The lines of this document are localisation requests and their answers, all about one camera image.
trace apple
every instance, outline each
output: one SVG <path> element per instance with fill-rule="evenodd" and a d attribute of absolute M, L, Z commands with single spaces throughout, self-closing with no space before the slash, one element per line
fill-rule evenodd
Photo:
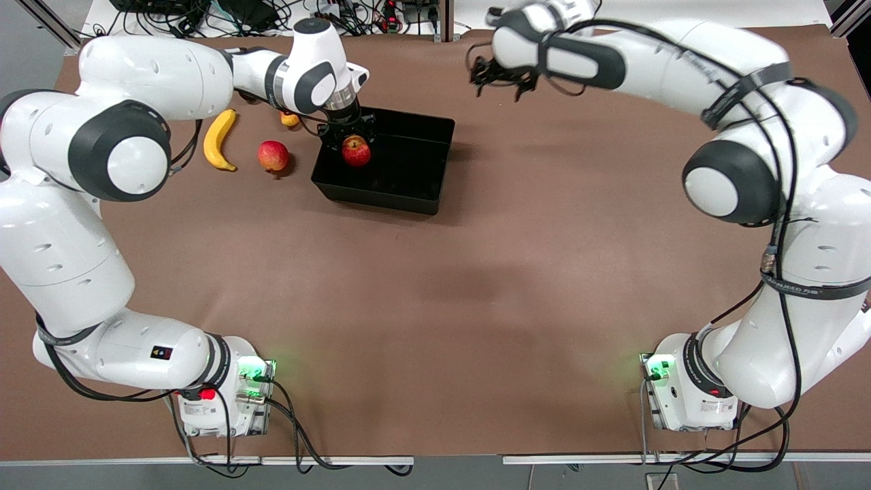
<path fill-rule="evenodd" d="M 278 141 L 264 141 L 257 150 L 257 160 L 268 172 L 279 172 L 287 167 L 290 161 L 290 153 L 287 147 Z"/>
<path fill-rule="evenodd" d="M 341 143 L 341 156 L 351 167 L 362 167 L 372 158 L 372 150 L 361 136 L 348 136 Z"/>
<path fill-rule="evenodd" d="M 296 127 L 300 124 L 300 116 L 296 114 L 288 114 L 284 111 L 279 111 L 279 114 L 281 114 L 281 124 L 286 127 Z"/>

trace gray floor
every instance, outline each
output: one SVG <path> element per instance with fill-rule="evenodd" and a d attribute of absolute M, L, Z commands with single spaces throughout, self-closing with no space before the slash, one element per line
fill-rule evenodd
<path fill-rule="evenodd" d="M 70 25 L 84 21 L 89 0 L 50 2 Z M 24 88 L 51 88 L 60 71 L 63 48 L 16 3 L 0 0 L 0 44 L 15 49 L 0 51 L 0 96 Z M 646 488 L 646 473 L 662 469 L 628 465 L 584 466 L 574 473 L 565 466 L 536 466 L 534 489 L 638 489 Z M 763 474 L 699 475 L 676 470 L 680 488 L 714 490 L 852 490 L 871 488 L 871 464 L 784 464 Z M 315 469 L 300 476 L 292 467 L 253 468 L 242 480 L 223 480 L 193 465 L 164 466 L 30 466 L 0 467 L 0 488 L 24 490 L 124 490 L 160 487 L 186 490 L 222 490 L 248 486 L 298 489 L 390 490 L 393 488 L 524 490 L 529 488 L 529 466 L 503 466 L 498 457 L 420 458 L 406 479 L 383 468 L 351 468 L 340 472 Z"/>

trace white robot link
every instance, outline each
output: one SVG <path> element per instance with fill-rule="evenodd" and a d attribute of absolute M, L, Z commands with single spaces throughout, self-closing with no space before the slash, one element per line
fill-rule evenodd
<path fill-rule="evenodd" d="M 856 116 L 839 94 L 793 78 L 787 53 L 751 32 L 594 17 L 587 0 L 490 9 L 494 59 L 476 60 L 472 82 L 480 91 L 507 80 L 519 97 L 538 76 L 560 78 L 700 114 L 719 131 L 684 167 L 684 189 L 715 218 L 773 224 L 760 288 L 739 321 L 670 335 L 645 369 L 657 426 L 729 429 L 738 400 L 782 405 L 871 335 L 871 182 L 829 166 Z M 597 26 L 612 32 L 595 35 Z"/>
<path fill-rule="evenodd" d="M 37 312 L 34 355 L 78 392 L 107 399 L 76 378 L 178 391 L 191 435 L 265 430 L 273 364 L 242 338 L 128 310 L 133 275 L 99 205 L 155 195 L 172 162 L 166 121 L 214 116 L 233 90 L 292 112 L 359 110 L 368 72 L 347 62 L 333 26 L 295 30 L 289 56 L 99 37 L 81 52 L 75 94 L 0 101 L 0 266 Z"/>

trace black label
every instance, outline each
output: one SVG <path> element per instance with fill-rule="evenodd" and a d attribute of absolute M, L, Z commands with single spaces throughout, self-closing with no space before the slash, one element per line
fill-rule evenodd
<path fill-rule="evenodd" d="M 159 345 L 152 347 L 152 359 L 168 361 L 170 356 L 172 356 L 171 347 L 160 347 Z"/>

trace robotic arm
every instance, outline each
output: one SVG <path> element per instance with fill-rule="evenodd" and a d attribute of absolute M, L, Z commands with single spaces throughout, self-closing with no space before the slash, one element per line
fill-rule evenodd
<path fill-rule="evenodd" d="M 719 134 L 684 167 L 690 202 L 723 221 L 774 226 L 744 317 L 671 335 L 645 362 L 657 426 L 729 429 L 737 400 L 784 404 L 796 369 L 804 392 L 867 342 L 871 182 L 829 166 L 856 133 L 844 98 L 793 78 L 772 41 L 720 24 L 600 21 L 585 0 L 490 9 L 488 17 L 494 59 L 471 66 L 479 91 L 509 81 L 519 99 L 544 76 L 699 114 Z M 617 30 L 595 35 L 597 26 Z"/>
<path fill-rule="evenodd" d="M 204 119 L 233 90 L 291 112 L 359 118 L 368 77 L 349 64 L 332 25 L 296 24 L 289 56 L 216 51 L 155 37 L 102 37 L 83 49 L 74 95 L 0 100 L 0 266 L 37 311 L 33 352 L 87 378 L 178 391 L 190 435 L 262 433 L 263 379 L 273 365 L 239 337 L 128 310 L 133 275 L 100 218 L 99 202 L 142 201 L 165 184 L 167 120 Z M 229 420 L 225 420 L 224 403 Z"/>

